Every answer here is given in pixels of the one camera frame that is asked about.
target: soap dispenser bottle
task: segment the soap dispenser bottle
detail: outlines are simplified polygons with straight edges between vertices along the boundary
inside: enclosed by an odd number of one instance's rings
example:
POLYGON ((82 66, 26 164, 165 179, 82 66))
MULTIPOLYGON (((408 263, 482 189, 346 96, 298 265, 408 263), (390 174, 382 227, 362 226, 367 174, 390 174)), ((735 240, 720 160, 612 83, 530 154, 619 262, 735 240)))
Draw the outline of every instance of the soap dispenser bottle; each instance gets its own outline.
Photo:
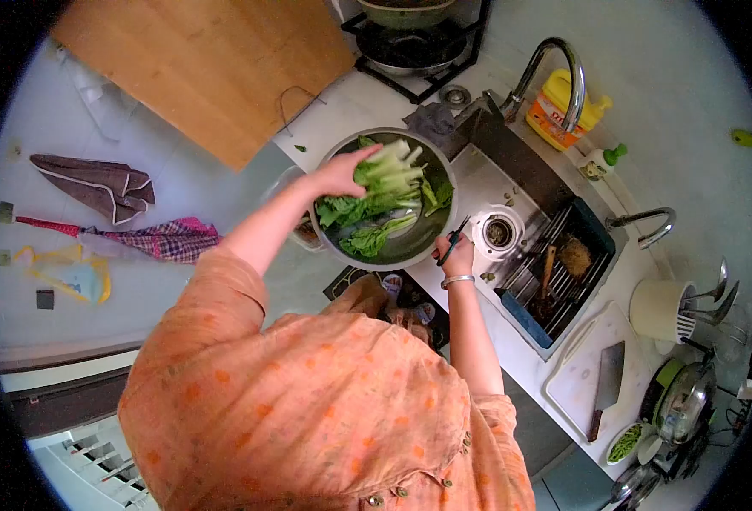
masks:
POLYGON ((614 149, 593 149, 578 162, 578 170, 585 178, 597 181, 609 172, 614 172, 617 158, 629 152, 626 144, 618 144, 614 149))

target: leafy green vegetable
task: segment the leafy green vegetable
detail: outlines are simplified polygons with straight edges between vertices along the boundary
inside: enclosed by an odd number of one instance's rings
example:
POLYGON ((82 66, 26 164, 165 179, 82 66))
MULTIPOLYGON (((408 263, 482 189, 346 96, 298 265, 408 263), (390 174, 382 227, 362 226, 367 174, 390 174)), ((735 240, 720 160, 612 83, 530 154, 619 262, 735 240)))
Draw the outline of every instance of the leafy green vegetable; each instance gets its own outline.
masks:
POLYGON ((388 220, 381 226, 354 230, 350 238, 339 242, 339 246, 354 257, 358 253, 366 258, 375 257, 387 242, 387 235, 412 226, 416 220, 416 216, 411 213, 402 218, 388 220))
POLYGON ((359 149, 364 149, 366 147, 376 145, 376 142, 372 138, 368 138, 365 135, 360 135, 358 138, 356 138, 356 141, 359 142, 359 149))
POLYGON ((631 428, 627 429, 625 433, 615 442, 612 446, 611 452, 609 452, 609 463, 617 463, 621 459, 624 459, 634 449, 637 442, 640 440, 640 435, 643 432, 643 427, 640 424, 635 424, 631 428))
POLYGON ((365 187, 367 195, 364 199, 320 198, 316 204, 320 226, 347 227, 397 208, 421 206, 418 180, 424 172, 421 167, 412 166, 421 152, 421 147, 411 151, 407 141, 400 139, 360 162, 353 172, 353 181, 365 187))
POLYGON ((443 181, 434 192, 430 182, 422 178, 422 198, 424 199, 424 216, 429 217, 453 202, 453 185, 449 181, 443 181))

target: silver bracelet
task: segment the silver bracelet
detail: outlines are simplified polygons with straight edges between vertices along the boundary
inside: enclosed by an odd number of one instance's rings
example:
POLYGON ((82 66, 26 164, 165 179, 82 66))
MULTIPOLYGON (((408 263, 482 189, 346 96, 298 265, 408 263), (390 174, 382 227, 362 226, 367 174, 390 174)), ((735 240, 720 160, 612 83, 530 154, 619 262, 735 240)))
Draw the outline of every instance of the silver bracelet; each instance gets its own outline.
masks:
POLYGON ((472 281, 475 282, 476 278, 472 275, 456 275, 455 277, 447 277, 442 281, 442 289, 446 290, 447 286, 452 284, 453 282, 458 281, 472 281))

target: white countertop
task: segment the white countertop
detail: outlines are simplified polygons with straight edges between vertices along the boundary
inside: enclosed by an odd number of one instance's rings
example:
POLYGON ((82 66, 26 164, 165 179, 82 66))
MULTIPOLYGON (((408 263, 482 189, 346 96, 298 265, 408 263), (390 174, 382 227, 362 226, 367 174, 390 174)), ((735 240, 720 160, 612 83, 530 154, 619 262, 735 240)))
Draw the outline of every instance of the white countertop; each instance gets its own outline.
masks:
MULTIPOLYGON (((481 92, 488 88, 494 89, 502 97, 509 92, 509 87, 504 84, 500 74, 493 73, 488 60, 479 60, 454 82, 466 87, 473 98, 480 97, 481 92)), ((280 149, 307 172, 314 170, 325 154, 342 138, 368 128, 405 128, 402 117, 406 117, 417 108, 398 92, 357 71, 350 71, 340 77, 322 92, 320 98, 327 104, 315 102, 290 124, 289 129, 293 137, 280 132, 273 139, 280 149), (304 146, 307 151, 302 153, 294 146, 304 146)), ((434 96, 427 102, 435 100, 437 98, 434 96)), ((573 183, 578 180, 583 181, 571 162, 580 156, 576 150, 570 149, 565 154, 558 153, 520 122, 513 127, 513 131, 518 137, 523 138, 570 188, 574 189, 573 183)), ((615 214, 626 214, 620 201, 605 183, 595 183, 594 189, 615 214)), ((657 263, 651 254, 647 250, 637 248, 637 230, 633 226, 628 226, 626 230, 629 233, 629 243, 612 269, 606 284, 589 304, 578 325, 583 325, 587 318, 602 310, 609 300, 614 300, 624 312, 628 312, 629 300, 637 282, 645 278, 659 277, 657 263)), ((449 310, 446 292, 439 286, 443 275, 432 259, 408 267, 406 271, 435 301, 445 310, 449 310)), ((564 346, 558 348, 548 362, 543 362, 492 304, 483 297, 481 302, 487 329, 504 370, 603 468, 609 477, 614 479, 619 476, 629 465, 629 461, 608 466, 605 462, 605 451, 612 437, 637 417, 623 418, 622 424, 611 424, 611 428, 602 432, 595 443, 587 443, 585 436, 577 432, 543 394, 545 379, 552 373, 564 346)), ((657 353, 653 342, 649 339, 643 341, 644 355, 654 371, 663 362, 663 357, 657 353)), ((633 396, 633 399, 642 400, 643 396, 633 396)))

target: sink drain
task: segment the sink drain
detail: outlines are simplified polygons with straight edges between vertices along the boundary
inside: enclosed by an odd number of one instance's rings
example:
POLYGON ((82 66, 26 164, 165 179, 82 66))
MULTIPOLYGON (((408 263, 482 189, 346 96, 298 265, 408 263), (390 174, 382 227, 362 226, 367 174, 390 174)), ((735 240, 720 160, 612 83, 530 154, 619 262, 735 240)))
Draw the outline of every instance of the sink drain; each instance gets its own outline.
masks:
POLYGON ((516 249, 525 230, 517 213, 501 204, 477 212, 470 222, 476 253, 489 261, 504 261, 516 249))
POLYGON ((484 223, 484 241, 496 250, 506 249, 512 243, 514 233, 514 227, 509 220, 499 215, 492 215, 484 223))

